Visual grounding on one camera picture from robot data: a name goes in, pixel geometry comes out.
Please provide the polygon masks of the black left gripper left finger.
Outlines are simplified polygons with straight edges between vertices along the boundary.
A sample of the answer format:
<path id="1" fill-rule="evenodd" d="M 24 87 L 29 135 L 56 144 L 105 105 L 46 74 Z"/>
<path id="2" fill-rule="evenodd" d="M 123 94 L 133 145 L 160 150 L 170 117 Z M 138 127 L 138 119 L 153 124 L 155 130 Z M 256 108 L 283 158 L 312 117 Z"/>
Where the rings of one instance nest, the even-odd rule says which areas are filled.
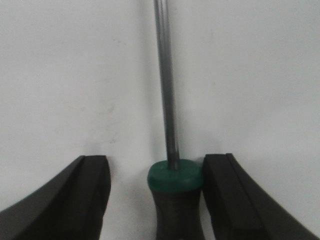
<path id="1" fill-rule="evenodd" d="M 111 191 L 104 155 L 79 156 L 39 189 L 1 211 L 2 240 L 98 240 Z"/>

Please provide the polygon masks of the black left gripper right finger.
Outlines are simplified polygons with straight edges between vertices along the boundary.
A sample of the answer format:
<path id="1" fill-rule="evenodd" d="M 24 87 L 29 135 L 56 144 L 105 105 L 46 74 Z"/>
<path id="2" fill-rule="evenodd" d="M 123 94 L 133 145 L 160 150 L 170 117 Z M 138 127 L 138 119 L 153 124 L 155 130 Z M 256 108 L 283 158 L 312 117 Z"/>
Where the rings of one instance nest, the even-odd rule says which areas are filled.
<path id="1" fill-rule="evenodd" d="M 317 240 L 231 153 L 204 157 L 203 196 L 217 240 Z"/>

